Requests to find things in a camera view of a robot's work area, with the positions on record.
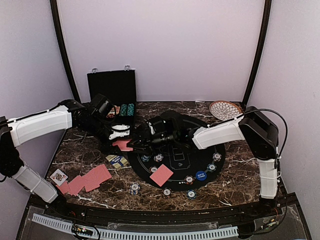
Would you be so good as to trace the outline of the green and blue chip row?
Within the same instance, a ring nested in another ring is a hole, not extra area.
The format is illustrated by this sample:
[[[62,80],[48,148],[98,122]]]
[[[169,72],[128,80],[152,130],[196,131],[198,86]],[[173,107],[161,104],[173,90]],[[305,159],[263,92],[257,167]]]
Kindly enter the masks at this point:
[[[122,104],[120,106],[119,116],[125,117],[127,115],[127,111],[128,111],[128,105],[127,104]]]

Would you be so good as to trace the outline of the brown poker chip stack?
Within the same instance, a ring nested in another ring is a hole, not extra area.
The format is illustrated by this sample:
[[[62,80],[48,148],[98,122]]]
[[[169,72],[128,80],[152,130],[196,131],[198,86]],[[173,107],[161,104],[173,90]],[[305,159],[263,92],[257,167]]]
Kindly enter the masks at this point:
[[[162,191],[162,196],[164,198],[170,198],[172,195],[172,191],[170,188],[165,188],[163,191]]]

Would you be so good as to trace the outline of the teal and blue chip row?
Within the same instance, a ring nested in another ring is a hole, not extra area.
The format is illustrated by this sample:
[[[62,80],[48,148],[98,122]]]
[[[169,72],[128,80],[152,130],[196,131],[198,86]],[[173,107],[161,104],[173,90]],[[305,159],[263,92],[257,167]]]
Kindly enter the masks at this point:
[[[127,105],[127,112],[126,112],[126,115],[128,117],[133,117],[135,114],[135,105],[133,103],[129,103]]]

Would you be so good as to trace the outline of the spilled red cards on table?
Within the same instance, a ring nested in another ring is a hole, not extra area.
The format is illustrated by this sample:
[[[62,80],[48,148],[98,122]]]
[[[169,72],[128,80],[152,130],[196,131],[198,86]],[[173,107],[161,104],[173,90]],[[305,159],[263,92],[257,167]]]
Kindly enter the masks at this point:
[[[100,185],[111,179],[112,175],[104,164],[98,165],[91,169],[85,175],[77,175],[73,180],[68,182],[66,179],[61,185],[56,185],[62,194],[76,196],[82,189],[90,192],[100,187]]]

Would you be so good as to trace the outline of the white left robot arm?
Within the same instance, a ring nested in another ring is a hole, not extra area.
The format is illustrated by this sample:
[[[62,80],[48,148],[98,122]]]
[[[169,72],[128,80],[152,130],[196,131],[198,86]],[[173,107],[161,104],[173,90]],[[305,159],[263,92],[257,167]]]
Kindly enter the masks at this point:
[[[60,218],[67,218],[70,206],[60,198],[58,189],[33,170],[22,158],[20,146],[43,139],[55,132],[79,128],[108,147],[113,140],[129,135],[130,126],[107,120],[114,108],[105,97],[87,103],[63,100],[56,106],[27,116],[0,118],[0,174],[12,178],[44,202]]]

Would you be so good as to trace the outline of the gold card box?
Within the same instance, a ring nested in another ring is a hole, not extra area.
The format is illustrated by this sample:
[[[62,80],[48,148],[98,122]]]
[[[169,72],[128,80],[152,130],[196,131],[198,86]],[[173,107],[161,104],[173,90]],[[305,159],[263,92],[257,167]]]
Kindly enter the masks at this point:
[[[106,160],[116,169],[122,169],[123,167],[126,167],[129,162],[128,160],[120,155],[108,155],[106,157]]]

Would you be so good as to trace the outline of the blue chip stack on table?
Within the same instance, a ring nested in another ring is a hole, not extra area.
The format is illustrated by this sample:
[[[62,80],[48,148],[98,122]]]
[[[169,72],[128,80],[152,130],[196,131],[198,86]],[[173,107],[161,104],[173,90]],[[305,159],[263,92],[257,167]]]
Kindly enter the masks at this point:
[[[138,183],[133,183],[130,186],[129,193],[131,195],[137,195],[140,193],[141,186]]]

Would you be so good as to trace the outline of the black poker chip case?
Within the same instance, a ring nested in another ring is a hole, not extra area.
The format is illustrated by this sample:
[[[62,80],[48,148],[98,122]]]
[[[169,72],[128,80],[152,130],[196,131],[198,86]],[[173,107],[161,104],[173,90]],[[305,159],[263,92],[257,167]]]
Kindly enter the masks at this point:
[[[122,104],[134,104],[134,116],[119,116],[118,114],[114,122],[130,126],[135,124],[137,91],[134,70],[88,73],[87,81],[91,99],[97,94],[102,94],[118,107],[121,107]]]

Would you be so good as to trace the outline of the red card deck in case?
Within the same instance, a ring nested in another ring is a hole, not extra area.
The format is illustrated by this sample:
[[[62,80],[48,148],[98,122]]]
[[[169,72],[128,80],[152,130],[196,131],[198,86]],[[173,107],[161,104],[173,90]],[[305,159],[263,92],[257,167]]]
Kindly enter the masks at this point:
[[[112,108],[110,110],[110,112],[107,114],[107,118],[115,118],[116,115],[118,115],[120,113],[120,107],[119,106],[115,106],[114,108]]]

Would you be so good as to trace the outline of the red card deck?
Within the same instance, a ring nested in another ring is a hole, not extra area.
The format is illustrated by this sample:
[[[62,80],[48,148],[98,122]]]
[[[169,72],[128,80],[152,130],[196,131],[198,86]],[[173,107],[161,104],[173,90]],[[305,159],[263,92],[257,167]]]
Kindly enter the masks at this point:
[[[122,152],[131,152],[134,149],[127,146],[127,143],[129,143],[130,141],[131,139],[118,139],[117,141],[113,142],[112,145],[118,146]]]
[[[110,112],[107,114],[107,118],[115,118],[116,115],[118,115],[120,113],[120,107],[119,106],[115,106],[114,108],[112,108],[110,110]]]

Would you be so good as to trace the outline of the blue tan chip stack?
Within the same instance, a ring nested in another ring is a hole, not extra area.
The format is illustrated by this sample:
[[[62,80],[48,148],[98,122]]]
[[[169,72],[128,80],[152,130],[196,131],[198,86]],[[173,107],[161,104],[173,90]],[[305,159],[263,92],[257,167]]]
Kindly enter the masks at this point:
[[[213,155],[212,155],[212,159],[214,162],[219,162],[221,159],[222,159],[222,155],[218,152],[215,152]]]
[[[164,156],[161,153],[158,153],[153,157],[153,160],[157,163],[162,162],[163,159],[164,159]]]

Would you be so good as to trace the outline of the round black poker mat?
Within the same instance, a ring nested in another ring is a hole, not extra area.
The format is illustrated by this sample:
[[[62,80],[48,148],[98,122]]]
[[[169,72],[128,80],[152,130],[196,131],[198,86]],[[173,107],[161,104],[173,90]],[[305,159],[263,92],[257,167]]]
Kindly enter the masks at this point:
[[[192,144],[191,151],[186,152],[171,144],[168,144],[156,148],[155,152],[152,154],[140,154],[133,151],[130,151],[127,154],[129,163],[134,172],[145,182],[156,188],[169,188],[172,191],[188,191],[198,189],[202,186],[205,186],[207,183],[214,181],[218,177],[224,166],[226,159],[226,150],[223,144],[210,146],[206,149],[198,149],[192,141],[192,134],[195,132],[195,130],[200,127],[207,127],[207,124],[195,117],[185,114],[181,115],[185,126],[190,129],[189,137]],[[147,120],[142,124],[148,123],[149,125],[153,125],[155,127],[155,131],[158,132],[159,130],[162,130],[162,124],[160,123],[160,120],[161,117],[159,115]],[[136,128],[135,134],[132,136],[132,139],[140,138],[139,126]],[[214,153],[220,153],[222,155],[222,159],[219,162],[213,161]],[[164,156],[163,161],[154,161],[154,156],[157,154],[162,154]],[[151,156],[150,161],[142,162],[142,155]],[[167,180],[166,183],[164,183],[163,186],[160,187],[150,178],[151,174],[153,174],[150,173],[150,168],[153,166],[159,168],[162,164],[167,166],[173,172],[173,175]],[[216,171],[209,172],[207,170],[208,164],[215,164],[217,167]],[[196,173],[198,171],[206,172],[207,179],[204,181],[197,180]],[[192,185],[185,184],[186,176],[192,176],[194,178],[194,183]]]

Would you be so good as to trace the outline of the red cards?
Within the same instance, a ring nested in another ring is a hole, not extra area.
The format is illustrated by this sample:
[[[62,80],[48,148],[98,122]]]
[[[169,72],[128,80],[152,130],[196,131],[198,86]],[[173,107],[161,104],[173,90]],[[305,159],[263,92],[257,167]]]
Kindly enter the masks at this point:
[[[77,175],[73,180],[68,182],[66,179],[61,185],[56,185],[62,194],[76,196],[82,189],[90,192],[100,187],[100,185],[111,179],[112,175],[104,164],[98,165],[91,169],[85,175]]]
[[[174,174],[167,166],[162,164],[150,178],[159,186],[162,187],[164,183]]]

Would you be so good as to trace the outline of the blue round blind button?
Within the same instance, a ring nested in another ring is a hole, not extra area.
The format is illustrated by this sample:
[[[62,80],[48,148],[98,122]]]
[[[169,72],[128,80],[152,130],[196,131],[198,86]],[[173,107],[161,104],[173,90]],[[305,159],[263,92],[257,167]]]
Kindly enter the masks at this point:
[[[204,181],[207,179],[207,173],[205,171],[200,170],[195,174],[195,177],[199,181]]]

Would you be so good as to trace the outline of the black right frame post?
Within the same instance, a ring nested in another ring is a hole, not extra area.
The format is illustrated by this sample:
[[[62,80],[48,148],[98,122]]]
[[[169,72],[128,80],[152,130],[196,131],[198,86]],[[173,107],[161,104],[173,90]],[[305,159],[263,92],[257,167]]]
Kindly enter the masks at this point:
[[[248,105],[250,96],[253,91],[254,83],[255,83],[255,80],[256,80],[256,77],[258,74],[258,69],[260,66],[260,62],[261,62],[261,58],[262,58],[262,54],[263,54],[263,49],[264,49],[264,45],[265,45],[265,40],[266,40],[266,36],[267,36],[268,26],[269,26],[271,8],[272,8],[272,0],[265,0],[257,47],[256,47],[250,75],[248,78],[247,86],[246,86],[244,96],[241,101],[241,106],[244,109]]]

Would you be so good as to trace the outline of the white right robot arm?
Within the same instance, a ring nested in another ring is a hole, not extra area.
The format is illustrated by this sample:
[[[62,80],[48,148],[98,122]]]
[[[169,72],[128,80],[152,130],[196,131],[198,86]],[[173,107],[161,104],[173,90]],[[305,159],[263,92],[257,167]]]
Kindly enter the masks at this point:
[[[168,110],[137,128],[127,156],[133,171],[151,186],[165,193],[186,191],[191,198],[195,189],[220,178],[233,159],[253,157],[263,198],[255,213],[266,217],[277,194],[278,132],[255,107],[216,124]]]

